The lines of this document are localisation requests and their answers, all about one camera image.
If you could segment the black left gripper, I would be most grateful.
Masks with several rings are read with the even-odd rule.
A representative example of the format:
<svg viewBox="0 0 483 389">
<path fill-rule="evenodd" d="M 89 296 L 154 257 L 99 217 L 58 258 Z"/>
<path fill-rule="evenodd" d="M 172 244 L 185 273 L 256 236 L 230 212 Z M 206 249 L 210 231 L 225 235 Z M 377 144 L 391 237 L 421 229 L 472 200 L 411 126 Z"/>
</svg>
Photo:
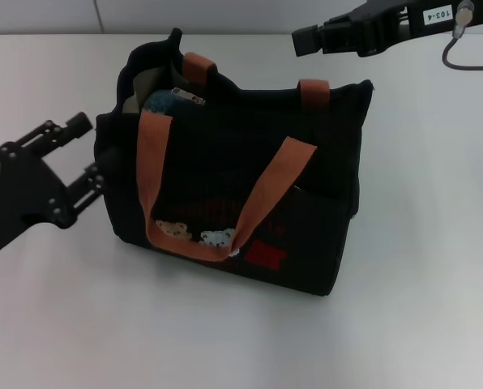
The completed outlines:
<svg viewBox="0 0 483 389">
<path fill-rule="evenodd" d="M 92 129 L 85 113 L 60 126 L 47 120 L 15 142 L 0 147 L 0 250 L 35 224 L 71 227 L 100 195 L 105 179 L 97 163 L 66 187 L 34 152 L 52 152 Z"/>
</svg>

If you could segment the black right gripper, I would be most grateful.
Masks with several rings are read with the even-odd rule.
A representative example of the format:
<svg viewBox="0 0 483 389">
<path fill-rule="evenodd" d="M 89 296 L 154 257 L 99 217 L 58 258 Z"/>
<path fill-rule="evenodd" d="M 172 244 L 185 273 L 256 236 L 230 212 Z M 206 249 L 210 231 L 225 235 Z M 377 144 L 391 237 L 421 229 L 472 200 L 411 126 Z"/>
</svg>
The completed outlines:
<svg viewBox="0 0 483 389">
<path fill-rule="evenodd" d="M 472 12 L 469 25 L 483 24 L 483 1 L 367 1 L 364 14 L 350 12 L 292 33 L 298 57 L 351 53 L 370 57 L 408 39 L 449 32 L 459 10 Z"/>
</svg>

